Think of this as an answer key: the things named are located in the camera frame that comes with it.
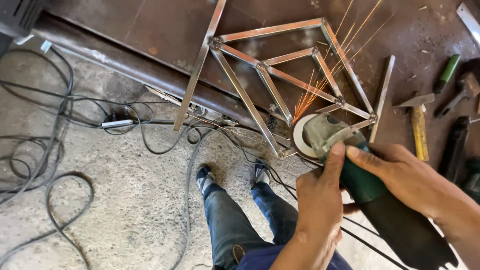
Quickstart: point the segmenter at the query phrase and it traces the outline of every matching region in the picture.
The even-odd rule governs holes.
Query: shoe
[[[270,171],[268,163],[265,160],[257,159],[255,161],[255,178],[253,180],[253,185],[256,185],[260,182],[270,185]]]
[[[215,177],[213,176],[212,168],[208,165],[204,165],[197,172],[197,185],[202,195],[211,184],[215,184]]]

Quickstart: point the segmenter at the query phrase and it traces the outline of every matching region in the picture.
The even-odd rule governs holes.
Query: concrete floor
[[[75,94],[106,98],[118,102],[131,101],[144,92],[142,85],[115,72],[88,63],[76,57],[67,60],[74,68]],[[0,62],[0,79],[39,87],[57,93],[64,86],[55,71],[42,60],[24,54],[12,54]],[[28,93],[30,97],[49,104],[58,104],[52,98]],[[54,117],[11,96],[0,89],[2,124],[0,135],[49,135]],[[140,100],[160,101],[144,93]],[[155,118],[173,119],[176,107],[169,104],[153,106]],[[102,121],[92,104],[83,102],[75,110],[88,119]],[[145,128],[148,144],[155,150],[169,148],[178,134],[170,127]],[[248,136],[260,140],[254,134]],[[309,170],[292,157],[278,161],[267,145],[249,139],[243,142],[253,153],[265,157],[278,171],[284,182],[294,185],[295,179]],[[90,177],[95,190],[91,208],[66,234],[85,252],[93,270],[168,270],[179,258],[185,244],[186,220],[183,202],[185,176],[193,146],[182,139],[168,154],[156,156],[145,149],[140,129],[123,136],[107,135],[101,130],[69,125],[64,139],[65,157],[57,174],[82,172]],[[13,143],[0,141],[1,155],[9,154]],[[24,147],[19,155],[37,154],[34,147]],[[267,241],[273,238],[266,219],[257,208],[249,192],[253,174],[241,152],[219,135],[212,135],[201,147],[194,168],[209,163],[221,185],[244,209],[253,227]],[[12,177],[2,163],[1,178]],[[278,184],[273,190],[296,206],[296,202]],[[0,209],[0,254],[53,228],[44,207],[44,189],[25,193]],[[52,208],[60,222],[75,214],[85,203],[87,189],[75,181],[64,181],[55,186]],[[203,204],[194,180],[189,189],[191,242],[182,270],[209,270],[212,267],[210,235],[206,225]],[[352,219],[371,227],[361,214]],[[348,221],[344,226],[395,257],[388,246]],[[397,267],[369,250],[363,244],[344,234],[339,252],[356,270],[396,270]],[[4,270],[36,269],[81,270],[79,256],[58,235],[33,244],[12,256]]]

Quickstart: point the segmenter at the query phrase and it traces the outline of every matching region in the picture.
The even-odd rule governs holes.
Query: jeans
[[[297,226],[298,211],[277,196],[269,185],[260,182],[251,191],[253,200],[267,218],[273,232],[273,244],[258,235],[240,206],[225,189],[212,184],[204,193],[213,264],[225,270],[234,270],[237,267],[233,257],[234,245],[240,245],[245,252],[285,245],[292,238]]]

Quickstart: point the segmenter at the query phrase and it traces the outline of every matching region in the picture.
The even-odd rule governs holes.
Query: rusty metal surface
[[[33,33],[70,53],[177,97],[181,97],[187,87],[188,76],[79,27],[66,24],[54,16],[43,14]],[[256,128],[241,100],[201,84],[196,89],[192,98],[195,104],[224,114],[242,125]],[[261,116],[265,121],[269,119],[269,115],[264,112],[261,112]]]
[[[459,53],[463,60],[480,56],[468,30],[456,14],[460,2],[461,0],[426,0],[419,4],[414,0],[384,0],[374,17],[352,43],[352,52],[358,51],[395,12],[392,19],[357,55],[355,61],[350,63],[368,99],[374,101],[382,77],[384,58],[388,55],[397,56],[391,91],[387,96],[384,121],[380,123],[377,142],[400,143],[414,150],[409,116],[404,115],[402,110],[393,109],[391,104],[408,99],[414,91],[421,94],[431,93],[432,85],[450,55]],[[319,17],[326,17],[336,31],[349,3],[350,0],[228,0],[216,35]],[[340,42],[344,40],[354,22],[356,25],[362,23],[375,3],[376,0],[354,2],[344,26],[337,35]],[[479,15],[474,2],[468,0],[466,3],[474,15]],[[189,74],[215,4],[214,0],[55,0],[49,11],[74,24],[92,29],[155,61]],[[427,9],[419,10],[423,6],[427,6]],[[320,52],[324,53],[327,47],[316,43],[317,40],[324,41],[319,29],[241,41],[231,45],[259,60],[265,60],[313,46],[318,46]],[[328,56],[327,64],[331,59],[331,56]],[[233,59],[228,61],[253,102],[269,109],[273,101],[256,71]],[[281,71],[304,82],[309,81],[314,67],[311,59],[299,59],[278,65]],[[211,55],[207,57],[200,80],[236,96],[233,87]],[[345,80],[336,80],[340,89],[347,87]],[[275,84],[286,105],[293,111],[302,90],[278,81],[275,81]],[[427,137],[433,167],[438,166],[440,162],[450,125],[459,115],[474,116],[475,103],[478,102],[463,101],[462,106],[456,108],[448,117],[434,119],[432,116],[434,109],[453,95],[453,82],[450,82],[446,90],[437,97],[436,102],[427,106]],[[359,106],[351,91],[344,91],[344,96],[347,102]],[[324,105],[326,103],[319,100],[313,107],[319,108]],[[359,120],[355,117],[342,116],[352,122]],[[475,134],[480,134],[480,124],[473,124],[467,149],[469,154],[480,155],[480,145],[473,142]]]

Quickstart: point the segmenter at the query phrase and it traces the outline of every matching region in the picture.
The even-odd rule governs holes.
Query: green angle grinder
[[[370,152],[357,128],[328,113],[298,119],[291,138],[301,156],[320,163],[337,141]],[[377,176],[345,159],[340,183],[405,265],[419,270],[447,269],[447,263],[458,266],[452,249],[430,221],[394,197]]]

